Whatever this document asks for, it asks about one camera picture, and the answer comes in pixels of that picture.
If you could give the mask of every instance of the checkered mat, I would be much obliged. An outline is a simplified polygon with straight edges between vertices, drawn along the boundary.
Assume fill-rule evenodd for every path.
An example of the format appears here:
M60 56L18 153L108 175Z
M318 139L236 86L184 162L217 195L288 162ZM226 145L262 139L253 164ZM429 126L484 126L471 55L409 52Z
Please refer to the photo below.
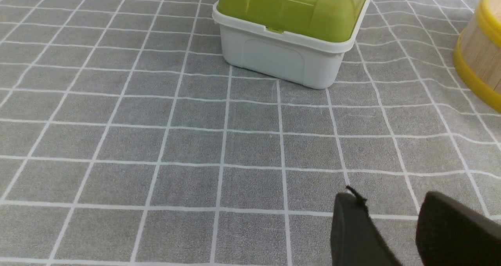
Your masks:
M327 266L348 183L408 266L428 190L501 220L478 0L372 0L323 91L226 64L215 1L0 0L0 265Z

